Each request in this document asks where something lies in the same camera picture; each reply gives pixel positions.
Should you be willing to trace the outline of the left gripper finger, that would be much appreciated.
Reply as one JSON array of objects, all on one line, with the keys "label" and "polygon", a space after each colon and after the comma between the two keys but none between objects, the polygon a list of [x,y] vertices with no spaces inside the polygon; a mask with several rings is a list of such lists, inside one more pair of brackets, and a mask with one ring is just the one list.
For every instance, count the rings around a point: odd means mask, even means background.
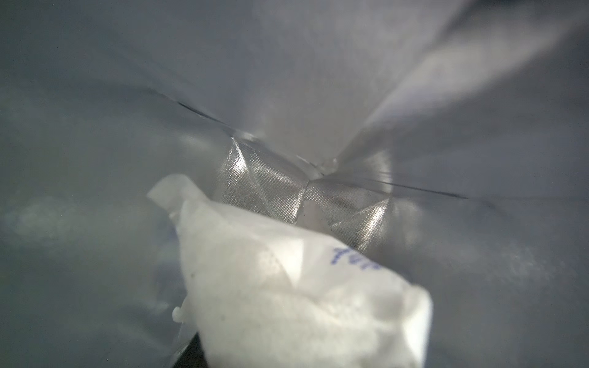
[{"label": "left gripper finger", "polygon": [[173,368],[208,368],[199,334],[196,334],[173,365]]}]

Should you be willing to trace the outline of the white insulated delivery bag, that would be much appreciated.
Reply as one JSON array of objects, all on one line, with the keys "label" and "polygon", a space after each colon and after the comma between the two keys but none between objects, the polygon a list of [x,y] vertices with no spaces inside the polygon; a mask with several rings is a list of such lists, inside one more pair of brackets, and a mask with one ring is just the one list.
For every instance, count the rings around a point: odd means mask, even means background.
[{"label": "white insulated delivery bag", "polygon": [[173,367],[182,173],[429,290],[429,367],[588,365],[586,1],[4,1],[1,365]]}]

